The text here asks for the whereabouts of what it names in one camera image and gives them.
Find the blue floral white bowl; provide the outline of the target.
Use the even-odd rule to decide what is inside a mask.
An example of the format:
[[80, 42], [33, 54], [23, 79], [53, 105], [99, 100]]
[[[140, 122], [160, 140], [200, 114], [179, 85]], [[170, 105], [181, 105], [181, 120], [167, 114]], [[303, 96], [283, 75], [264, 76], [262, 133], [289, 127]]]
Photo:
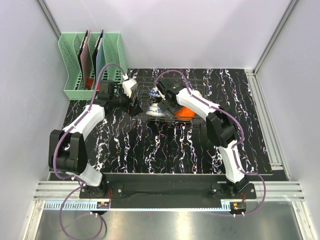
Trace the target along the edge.
[[166, 114], [161, 110], [161, 108], [158, 106], [158, 103], [152, 103], [146, 111], [146, 114], [153, 117], [163, 117], [166, 116]]

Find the cream mandala pattern bowl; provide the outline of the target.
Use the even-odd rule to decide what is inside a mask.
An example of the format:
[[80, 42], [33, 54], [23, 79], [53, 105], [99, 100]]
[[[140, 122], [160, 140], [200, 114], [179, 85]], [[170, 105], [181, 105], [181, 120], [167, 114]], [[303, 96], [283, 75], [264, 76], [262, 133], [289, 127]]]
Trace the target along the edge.
[[193, 94], [194, 96], [197, 96], [197, 97], [202, 97], [201, 92], [198, 91], [198, 90], [193, 90], [193, 91], [192, 91], [192, 94]]

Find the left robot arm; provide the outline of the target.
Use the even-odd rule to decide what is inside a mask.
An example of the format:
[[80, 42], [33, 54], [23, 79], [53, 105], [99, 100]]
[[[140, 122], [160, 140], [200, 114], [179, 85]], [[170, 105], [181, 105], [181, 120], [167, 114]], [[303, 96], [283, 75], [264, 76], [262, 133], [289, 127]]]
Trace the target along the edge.
[[72, 123], [50, 133], [48, 165], [59, 179], [77, 180], [82, 190], [90, 191], [97, 198], [107, 195], [107, 178], [89, 163], [85, 141], [114, 109], [121, 108], [131, 117], [141, 113], [137, 90], [138, 83], [134, 79], [125, 80], [120, 86], [104, 80], [94, 94], [93, 102], [86, 105]]

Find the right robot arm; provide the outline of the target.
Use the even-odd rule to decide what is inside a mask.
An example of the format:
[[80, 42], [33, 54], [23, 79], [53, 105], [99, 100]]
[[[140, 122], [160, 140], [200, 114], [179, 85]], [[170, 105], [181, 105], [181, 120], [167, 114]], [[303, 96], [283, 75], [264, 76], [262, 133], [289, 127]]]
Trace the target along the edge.
[[162, 97], [159, 108], [170, 117], [178, 117], [178, 112], [186, 107], [200, 116], [206, 123], [207, 137], [218, 148], [225, 167], [227, 194], [239, 198], [248, 185], [241, 165], [237, 145], [244, 140], [243, 130], [237, 140], [237, 128], [241, 128], [228, 106], [221, 106], [203, 98], [197, 90], [191, 90], [182, 81], [173, 82], [167, 78], [159, 80], [155, 89]]

